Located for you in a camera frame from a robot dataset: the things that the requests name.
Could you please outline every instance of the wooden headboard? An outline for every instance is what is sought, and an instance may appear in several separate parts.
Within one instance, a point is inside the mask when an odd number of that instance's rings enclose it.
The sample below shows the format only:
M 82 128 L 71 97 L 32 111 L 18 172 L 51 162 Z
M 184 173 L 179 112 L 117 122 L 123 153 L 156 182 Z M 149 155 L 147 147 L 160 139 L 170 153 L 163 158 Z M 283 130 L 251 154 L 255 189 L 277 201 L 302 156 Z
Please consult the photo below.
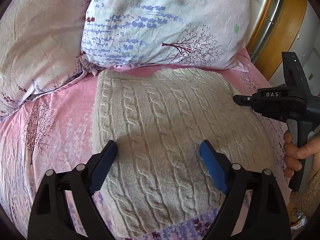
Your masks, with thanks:
M 253 63 L 269 80 L 282 62 L 282 51 L 289 51 L 303 22 L 307 0 L 283 0 L 279 16 L 268 33 L 262 49 L 257 52 L 257 43 L 265 32 L 265 23 L 278 0 L 266 0 L 259 22 L 247 45 Z

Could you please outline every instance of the beige knit sweater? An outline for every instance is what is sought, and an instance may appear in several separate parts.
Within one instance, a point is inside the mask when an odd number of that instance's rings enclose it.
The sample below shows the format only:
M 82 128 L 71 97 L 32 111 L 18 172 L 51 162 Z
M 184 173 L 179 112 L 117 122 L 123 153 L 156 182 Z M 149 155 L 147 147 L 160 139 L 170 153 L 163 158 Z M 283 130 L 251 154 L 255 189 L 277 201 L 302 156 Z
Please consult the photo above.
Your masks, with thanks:
M 100 73 L 93 138 L 96 152 L 110 139 L 118 145 L 101 189 L 117 236 L 143 235 L 222 204 L 199 157 L 204 139 L 247 170 L 274 170 L 264 125 L 233 102 L 235 93 L 221 75 L 195 68 L 149 78 Z
M 307 217 L 311 218 L 320 204 L 320 171 L 309 182 L 306 193 L 292 192 L 290 199 Z

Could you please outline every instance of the white pillowcase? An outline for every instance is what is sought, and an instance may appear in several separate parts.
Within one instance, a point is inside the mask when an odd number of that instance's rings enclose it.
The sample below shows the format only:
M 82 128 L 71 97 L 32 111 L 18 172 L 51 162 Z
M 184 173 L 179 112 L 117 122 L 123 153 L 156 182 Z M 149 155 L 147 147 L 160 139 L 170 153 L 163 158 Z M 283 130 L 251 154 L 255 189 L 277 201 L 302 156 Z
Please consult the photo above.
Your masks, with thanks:
M 83 73 L 79 55 L 90 1 L 11 2 L 0 21 L 0 117 Z
M 227 69 L 236 65 L 236 52 L 245 46 L 249 16 L 249 0 L 92 0 L 82 58 L 108 68 Z

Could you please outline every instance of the floral bedsheet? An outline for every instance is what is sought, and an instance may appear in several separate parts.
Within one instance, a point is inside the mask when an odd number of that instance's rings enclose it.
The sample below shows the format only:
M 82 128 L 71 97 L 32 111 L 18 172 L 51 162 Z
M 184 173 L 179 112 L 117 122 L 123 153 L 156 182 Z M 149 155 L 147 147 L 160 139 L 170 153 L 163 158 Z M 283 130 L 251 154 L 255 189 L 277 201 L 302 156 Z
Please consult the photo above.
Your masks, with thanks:
M 240 93 L 252 94 L 269 83 L 250 62 L 246 50 L 238 53 L 237 59 L 249 72 L 233 69 L 218 71 L 232 83 Z M 150 66 L 125 71 L 135 76 L 148 76 L 166 66 Z M 18 230 L 27 235 L 28 220 L 33 200 L 43 175 L 48 169 L 65 172 L 79 163 L 86 163 L 95 154 L 92 147 L 92 109 L 95 98 L 97 77 L 88 74 L 77 84 L 49 93 L 34 102 L 25 102 L 21 109 L 0 124 L 0 202 Z M 279 174 L 275 174 L 286 201 L 289 199 L 288 181 L 282 171 L 283 133 L 286 125 L 260 117 L 264 122 L 270 142 L 276 154 Z M 67 192 L 69 209 L 76 229 L 85 231 L 77 215 L 72 194 Z M 94 202 L 111 228 L 111 210 L 96 192 Z M 250 195 L 245 199 L 242 212 L 248 208 Z M 150 232 L 138 237 L 141 240 L 183 239 L 200 240 L 217 216 L 218 210 L 212 210 L 178 225 Z M 236 231 L 241 230 L 240 221 Z

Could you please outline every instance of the human hand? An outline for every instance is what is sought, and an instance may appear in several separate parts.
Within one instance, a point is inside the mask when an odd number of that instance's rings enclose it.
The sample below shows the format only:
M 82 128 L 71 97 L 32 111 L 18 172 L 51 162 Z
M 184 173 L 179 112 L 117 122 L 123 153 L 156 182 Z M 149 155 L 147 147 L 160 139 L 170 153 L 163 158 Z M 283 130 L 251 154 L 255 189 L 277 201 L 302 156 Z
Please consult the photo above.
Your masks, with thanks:
M 315 137 L 301 148 L 297 148 L 292 143 L 292 135 L 289 131 L 286 131 L 283 135 L 284 143 L 284 163 L 287 166 L 284 170 L 284 176 L 292 178 L 295 171 L 299 171 L 302 165 L 299 159 L 306 159 L 307 157 L 314 155 L 313 163 L 310 173 L 310 180 L 320 170 L 320 137 Z

